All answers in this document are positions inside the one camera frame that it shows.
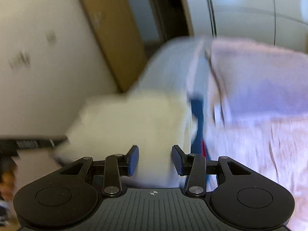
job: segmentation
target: bedsheet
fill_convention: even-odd
[[[229,156],[279,183],[295,198],[288,227],[308,231],[308,119],[265,122],[255,127],[216,126],[213,108],[219,101],[212,74],[208,80],[205,142],[210,158]],[[217,186],[210,177],[207,191]]]

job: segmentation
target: crosshair marking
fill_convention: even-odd
[[[159,192],[157,192],[157,191],[153,190],[153,191],[151,191],[151,192],[150,192],[150,194],[154,196],[154,195],[159,194]]]

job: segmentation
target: metal pivot screw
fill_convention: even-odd
[[[119,192],[119,188],[118,187],[114,187],[114,186],[106,187],[104,189],[104,192],[106,194],[110,194],[110,195],[116,194],[117,192]]]
[[[188,191],[192,194],[198,195],[201,194],[204,191],[204,189],[202,187],[193,186],[190,187]]]

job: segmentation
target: black circular pad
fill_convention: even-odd
[[[49,207],[60,206],[72,198],[72,193],[65,187],[47,187],[39,191],[36,200]]]
[[[268,191],[250,187],[238,192],[238,201],[249,208],[265,208],[273,201],[273,196]]]
[[[239,229],[269,230],[285,224],[294,210],[292,195],[261,176],[230,176],[211,194],[210,205]]]
[[[45,176],[14,197],[18,218],[39,229],[61,229],[88,218],[96,208],[96,190],[72,175]]]

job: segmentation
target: ribbed black surface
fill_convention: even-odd
[[[188,198],[180,189],[170,188],[128,189],[122,197],[104,200],[92,217],[67,230],[237,231],[238,229],[216,219],[203,200]]]

